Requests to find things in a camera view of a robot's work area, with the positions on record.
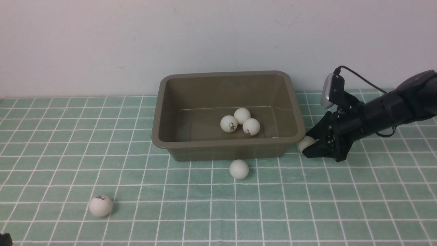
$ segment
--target table surface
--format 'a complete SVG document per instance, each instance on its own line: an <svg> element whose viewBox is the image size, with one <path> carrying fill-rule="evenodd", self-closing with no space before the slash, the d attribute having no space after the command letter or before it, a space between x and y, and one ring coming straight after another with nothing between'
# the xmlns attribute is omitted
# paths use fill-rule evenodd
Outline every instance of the table surface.
<svg viewBox="0 0 437 246"><path fill-rule="evenodd" d="M373 90L353 90L364 101ZM307 127L320 93L298 92ZM437 121L356 142L346 162L175 162L151 144L156 97L0 102L0 232L14 245L437 246ZM104 218L92 196L115 200Z"/></svg>

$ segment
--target brown plastic bin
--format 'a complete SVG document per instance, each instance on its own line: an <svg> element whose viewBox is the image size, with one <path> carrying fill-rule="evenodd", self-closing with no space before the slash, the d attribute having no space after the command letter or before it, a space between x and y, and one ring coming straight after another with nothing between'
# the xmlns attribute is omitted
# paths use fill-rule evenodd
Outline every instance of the brown plastic bin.
<svg viewBox="0 0 437 246"><path fill-rule="evenodd" d="M255 136L242 126L220 128L223 116L247 108L261 124ZM170 75L161 81L152 142L176 161L270 158L305 136L290 77L280 71Z"/></svg>

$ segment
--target black cable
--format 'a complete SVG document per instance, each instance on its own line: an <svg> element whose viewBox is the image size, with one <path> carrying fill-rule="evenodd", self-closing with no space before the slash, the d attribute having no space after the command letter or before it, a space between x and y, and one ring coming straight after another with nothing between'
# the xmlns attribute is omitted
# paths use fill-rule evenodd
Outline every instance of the black cable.
<svg viewBox="0 0 437 246"><path fill-rule="evenodd" d="M378 91L380 91L380 92L382 92L382 93L384 93L384 94L387 93L386 91L384 91L383 89L379 88L378 86L376 86L376 85L370 83L367 79L363 78L361 75L357 74L355 71L353 71L352 69L350 69L350 68L348 68L348 67L345 67L345 66L339 66L338 68L336 68L336 70L334 71L334 73L337 72L337 74L339 74L339 73L340 73L340 68L344 68L344 69L348 70L349 72L355 74L357 77L359 77L360 79L364 80L364 82L368 83L369 85L371 85L373 88L377 89Z"/></svg>

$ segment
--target white grid line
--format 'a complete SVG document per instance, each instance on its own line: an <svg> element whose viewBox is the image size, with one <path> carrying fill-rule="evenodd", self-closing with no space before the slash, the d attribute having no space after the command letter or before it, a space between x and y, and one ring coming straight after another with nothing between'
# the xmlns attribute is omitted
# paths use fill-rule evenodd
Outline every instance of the white grid line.
<svg viewBox="0 0 437 246"><path fill-rule="evenodd" d="M107 97L103 100L103 104L106 103L106 100L107 100ZM95 190L95 188L96 188L97 181L99 180L99 177L100 177L100 172L101 172L100 169L101 169L102 166L103 166L103 162L104 162L104 158L102 159L102 162L100 163L100 168L99 168L99 170L98 170L98 172L97 172L96 181L94 182L93 188L92 188L92 190L91 190L90 197L89 197L88 201L86 202L87 204L88 204L89 201L94 197L94 190ZM83 223L85 222L85 218L86 218L86 216L87 216L87 211L88 211L88 206L87 206L87 210L86 210L85 214L84 214L83 217L82 217L82 221L81 221L80 226L79 226L79 231L77 232L77 235L76 235L76 240L75 240L74 246L76 246L77 241L79 240L79 236L80 236L80 233L81 233L81 231L82 231L82 226L83 226Z"/></svg>
<svg viewBox="0 0 437 246"><path fill-rule="evenodd" d="M149 144L149 150L147 151L146 165L144 166L144 170L142 172L141 183L144 182L144 177L146 176L146 169L147 169L147 164L149 163L149 156L150 156L150 149L151 148L152 148L152 145ZM140 199L140 196L141 196L141 191L142 191L142 186L139 188L139 193L138 193L138 198L137 198L137 203L136 203L136 206L135 206L135 212L134 212L134 218L133 218L134 221L132 221L131 232L129 233L129 243L128 243L128 246L130 245L130 241L132 239L132 233L134 231L135 218L136 218L136 214L137 214L137 211L138 211L138 205L139 205L139 199Z"/></svg>
<svg viewBox="0 0 437 246"><path fill-rule="evenodd" d="M307 104L308 104L308 96L307 96L307 94L305 94L305 99L306 99L306 102L307 102ZM315 125L315 124L314 124L314 119L313 119L312 117L311 117L311 122L312 122L313 125ZM337 216L338 216L338 218L340 218L340 212L338 211L338 206L337 206L337 202L336 202L336 198L335 198L334 190L332 189L331 179L329 178L329 172L328 172L328 170L326 169L326 163L325 163L325 159L324 159L324 158L322 158L322 162L323 162L323 166L324 166L324 168L325 168L326 175L327 175L327 177L328 177L329 188L331 189L331 194L332 194L332 197L334 198L334 205L335 205L335 209L336 209L336 211L337 211ZM342 232L342 234L343 234L343 238L346 240L346 233L344 232L343 223L342 223L341 221L340 221L340 227L341 227L341 232Z"/></svg>
<svg viewBox="0 0 437 246"><path fill-rule="evenodd" d="M314 230L316 232L316 242L317 242L317 245L320 246L319 232L317 231L317 224L316 224L316 220L315 220L315 217L314 217L314 211L312 209L312 202L313 201L311 201L311 196L309 195L309 189L308 189L308 184L306 183L305 170L303 168L303 162L302 162L302 156L301 155L299 155L299 160L300 160L300 163L301 163L302 175L303 175L303 179L304 179L304 182L305 182L306 195L308 196L308 203L309 203L309 209L311 211L312 223L314 225Z"/></svg>
<svg viewBox="0 0 437 246"><path fill-rule="evenodd" d="M363 149L364 149L364 151L366 152L366 146L364 145L363 140L360 139L360 142L361 142L361 144L363 145ZM369 154L368 154L368 153L366 153L366 157L367 157L367 160L369 161L369 165L371 166L371 170L372 170L373 176L375 177L375 180L378 182L378 177L376 176L375 170L373 169L372 161L370 160L370 157L369 157ZM395 230L396 230L396 234L397 234L397 236L398 236L398 239L401 240L401 235L400 235L400 233L399 233L398 226L396 225L395 221L393 220L392 212L390 211L390 209L389 209L389 207L388 207L388 202L387 202L387 200L386 200L386 198L385 198L384 191L382 190L381 185L380 185L379 183L378 183L378 188L379 188L379 191L381 192L381 195L382 195L382 198L383 198L383 200L384 200L385 207L387 208L388 214L390 215L390 218L392 219L393 226L395 227Z"/></svg>
<svg viewBox="0 0 437 246"><path fill-rule="evenodd" d="M373 232L372 232L370 225L369 225L369 220L367 219L367 215L366 215L366 212L364 210L364 206L363 206L363 202L361 200L360 193L358 192L357 184L355 183L354 176L352 175L352 171L350 170L350 165L349 165L349 162L347 160L346 160L346 165L347 165L347 169L349 171L350 178L351 178L352 183L354 185L355 192L357 193L358 202L360 203L361 211L363 212L363 216L364 216L364 221L366 221L367 230L369 230L369 233L370 233L370 238L373 241L373 245L377 246L375 243L375 238L373 237Z"/></svg>
<svg viewBox="0 0 437 246"><path fill-rule="evenodd" d="M213 181L213 168L214 168L214 161L211 161L211 188L209 190L209 200L212 200L212 181ZM211 246L211 237L212 237L212 201L209 202L209 242L208 246Z"/></svg>
<svg viewBox="0 0 437 246"><path fill-rule="evenodd" d="M169 166L170 166L170 156L168 157L167 168ZM159 232L160 232L160 223L161 223L161 216L162 216L162 212L163 212L165 188L166 188L166 184L167 184L167 176L168 176L168 169L167 169L166 174L165 174L164 188L163 188L163 197L162 197L162 200L161 200L160 215L159 215L159 219L158 219L158 228L156 228L155 246L158 243L158 236L159 236Z"/></svg>
<svg viewBox="0 0 437 246"><path fill-rule="evenodd" d="M62 155L65 154L65 152L67 151L68 146L69 146L69 144L67 144L67 145L65 146L65 149L64 149L64 152L62 153ZM74 178L73 178L72 183L74 183L74 181L76 180L77 174L79 173L80 165L82 164L82 160L83 160L83 157L82 157L82 159L81 159L81 161L80 161L80 163L79 163L79 166L77 167L76 173L74 174ZM64 203L62 204L62 207L61 207L61 212L59 213L58 219L57 219L56 222L55 222L55 226L54 226L54 228L53 228L52 234L50 235L49 242L52 240L52 238L53 238L53 236L54 236L54 234L55 234L56 226L58 225L59 219L61 218L62 213L64 212L65 204L66 204L66 201L67 201L67 199L68 199L68 196L70 195L70 192L71 192L71 189L72 189L72 188L73 188L73 186L70 186L70 188L68 189L67 195L65 196Z"/></svg>
<svg viewBox="0 0 437 246"><path fill-rule="evenodd" d="M286 219L289 219L290 217L288 216L287 202L285 201L286 197L285 197L284 183L283 183L283 180L282 180L281 161L279 160L279 158L276 158L276 159L277 159L277 166L279 167L279 178L280 178L280 181L281 181L282 197L284 198L285 217L286 217ZM290 246L293 246L293 241L292 241L293 238L291 236L291 229L290 229L290 223L289 222L287 222L287 229L288 229L288 238L290 239Z"/></svg>
<svg viewBox="0 0 437 246"><path fill-rule="evenodd" d="M188 169L187 194L185 197L184 227L182 228L182 246L184 246L185 228L187 225L188 191L190 190L190 176L191 176L191 162L190 162L190 168Z"/></svg>
<svg viewBox="0 0 437 246"><path fill-rule="evenodd" d="M120 114L121 114L121 110L120 110L120 112L118 113L118 118L117 118L117 120L115 121L115 125L116 125L116 126L117 126L117 122L118 122L118 120L120 119ZM111 135L111 138L110 138L109 141L111 141L112 138L114 137L114 132L115 132L115 131L112 132L112 135ZM106 148L106 152L105 152L105 154L108 153L108 150L109 150L109 144L108 144L108 147ZM126 165L126 157L125 157L125 161L123 162L123 167L121 168L120 176L119 176L119 178L118 178L118 184L117 184L117 187L115 188L115 194L114 194L114 200L113 200L114 202L117 202L116 199L117 199L118 188L120 187L121 177L123 176L123 169L125 168L125 165ZM105 237L106 237L106 232L108 231L109 220L111 219L111 215L112 215L112 211L109 212L109 215L108 215L108 218L107 218L107 221L106 221L105 231L104 231L104 233L103 233L103 238L102 238L103 240L105 239Z"/></svg>
<svg viewBox="0 0 437 246"><path fill-rule="evenodd" d="M258 160L257 159L255 159L255 172L257 175L258 198L260 199L259 206L260 206L260 219L261 219L261 238L263 239L262 240L263 246L265 246L266 243L265 243L265 238L264 238L263 209L261 207L260 175L259 175L259 171L258 171Z"/></svg>

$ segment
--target ping pong ball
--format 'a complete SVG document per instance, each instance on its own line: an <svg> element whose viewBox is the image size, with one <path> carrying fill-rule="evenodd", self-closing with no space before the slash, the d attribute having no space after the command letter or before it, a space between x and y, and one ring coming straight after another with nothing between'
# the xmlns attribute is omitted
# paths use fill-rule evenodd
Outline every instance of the ping pong ball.
<svg viewBox="0 0 437 246"><path fill-rule="evenodd" d="M237 119L238 124L243 125L247 119L250 119L250 112L245 108L239 108L235 110L234 117Z"/></svg>
<svg viewBox="0 0 437 246"><path fill-rule="evenodd" d="M233 117L232 115L226 115L222 118L220 121L220 127L225 132L233 132L235 129L237 129L238 121Z"/></svg>
<svg viewBox="0 0 437 246"><path fill-rule="evenodd" d="M249 174L249 165L243 160L234 160L229 166L229 172L235 179L244 179Z"/></svg>
<svg viewBox="0 0 437 246"><path fill-rule="evenodd" d="M312 145L316 141L314 138L310 136L305 136L299 143L298 143L298 149L302 153L304 149L306 149L308 146Z"/></svg>
<svg viewBox="0 0 437 246"><path fill-rule="evenodd" d="M91 199L88 209L91 214L97 217L108 215L112 210L112 201L108 196L98 195Z"/></svg>
<svg viewBox="0 0 437 246"><path fill-rule="evenodd" d="M260 128L261 128L260 123L254 118L247 119L243 123L244 133L246 133L249 136L257 135L260 131Z"/></svg>

